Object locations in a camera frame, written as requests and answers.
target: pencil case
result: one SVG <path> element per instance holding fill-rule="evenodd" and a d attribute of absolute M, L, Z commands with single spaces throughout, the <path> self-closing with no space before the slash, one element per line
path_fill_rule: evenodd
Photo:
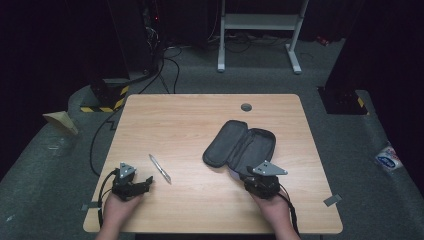
<path fill-rule="evenodd" d="M 265 160 L 270 162 L 275 142 L 275 135 L 268 130 L 248 129 L 246 122 L 229 120 L 207 147 L 202 158 L 214 168 L 227 164 L 233 171 L 232 175 L 236 174 L 235 177 L 250 177 L 252 174 L 247 171 L 247 167 L 255 168 Z"/>

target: hand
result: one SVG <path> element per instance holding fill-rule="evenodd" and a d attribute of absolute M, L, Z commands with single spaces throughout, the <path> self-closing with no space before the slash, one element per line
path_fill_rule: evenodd
<path fill-rule="evenodd" d="M 103 226 L 96 239 L 118 239 L 121 228 L 142 198 L 143 194 L 135 196 L 129 201 L 122 201 L 117 195 L 110 193 L 104 207 Z"/>
<path fill-rule="evenodd" d="M 284 191 L 280 191 L 280 194 L 287 198 Z M 289 206 L 284 199 L 278 195 L 270 199 L 262 199 L 254 194 L 250 195 L 258 204 L 265 220 L 271 224 L 277 240 L 300 239 L 291 225 Z"/>

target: wooden table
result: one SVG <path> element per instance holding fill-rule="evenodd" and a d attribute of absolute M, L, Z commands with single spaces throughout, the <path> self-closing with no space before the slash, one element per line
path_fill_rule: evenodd
<path fill-rule="evenodd" d="M 245 112 L 241 105 L 252 110 Z M 125 162 L 137 168 L 134 182 L 153 176 L 150 192 L 123 231 L 138 233 L 272 233 L 241 181 L 228 168 L 212 168 L 202 154 L 230 119 L 273 132 L 272 163 L 288 171 L 279 176 L 296 208 L 301 233 L 336 234 L 342 223 L 302 104 L 292 94 L 132 95 L 123 109 L 99 183 Z M 172 178 L 168 184 L 149 159 L 154 155 Z M 99 230 L 96 209 L 84 222 Z"/>

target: silver pen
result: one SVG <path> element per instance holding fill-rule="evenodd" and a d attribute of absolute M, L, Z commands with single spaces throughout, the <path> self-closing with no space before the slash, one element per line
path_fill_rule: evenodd
<path fill-rule="evenodd" d="M 165 178 L 165 180 L 171 184 L 171 177 L 168 175 L 168 173 L 163 170 L 163 168 L 159 165 L 158 161 L 155 157 L 153 157 L 152 154 L 149 154 L 150 160 L 155 164 L 156 168 L 159 170 L 159 172 L 162 174 L 162 176 Z"/>

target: gray carpet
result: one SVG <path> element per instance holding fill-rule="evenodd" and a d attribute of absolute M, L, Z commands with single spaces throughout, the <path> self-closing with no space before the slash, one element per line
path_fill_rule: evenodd
<path fill-rule="evenodd" d="M 179 64 L 177 94 L 299 95 L 331 190 L 343 198 L 337 203 L 343 232 L 325 235 L 323 239 L 424 239 L 424 201 L 408 173 L 398 169 L 387 174 L 373 162 L 388 139 L 367 92 L 358 91 L 358 95 L 365 101 L 369 115 L 328 115 L 325 112 L 317 87 L 325 85 L 342 46 L 343 41 L 327 47 L 300 41 L 296 53 L 303 70 L 301 75 L 293 74 L 282 44 L 252 45 L 246 51 L 243 51 L 246 45 L 228 44 L 225 73 L 216 72 L 216 49 L 187 47 L 178 54 L 180 49 L 175 48 L 166 51 L 165 56 Z M 162 76 L 171 93 L 177 70 L 173 62 L 165 61 Z M 149 82 L 132 85 L 129 93 L 138 93 Z M 80 112 L 79 104 L 87 91 L 85 87 L 73 94 L 69 108 L 64 109 L 80 128 L 78 137 L 67 139 L 74 145 L 61 146 L 62 151 L 52 149 L 58 146 L 60 135 L 46 124 L 2 180 L 0 239 L 94 238 L 94 234 L 82 228 L 86 212 L 81 207 L 91 201 L 98 180 L 89 165 L 91 141 L 110 114 Z M 167 92 L 158 78 L 144 93 Z M 111 120 L 117 124 L 119 116 L 120 113 Z M 93 164 L 97 171 L 101 171 L 114 135 L 110 128 L 111 124 L 105 124 L 94 142 Z M 220 239 L 218 236 L 141 237 Z M 133 238 L 133 234 L 121 236 L 121 239 Z M 318 240 L 320 236 L 302 235 L 302 239 Z"/>

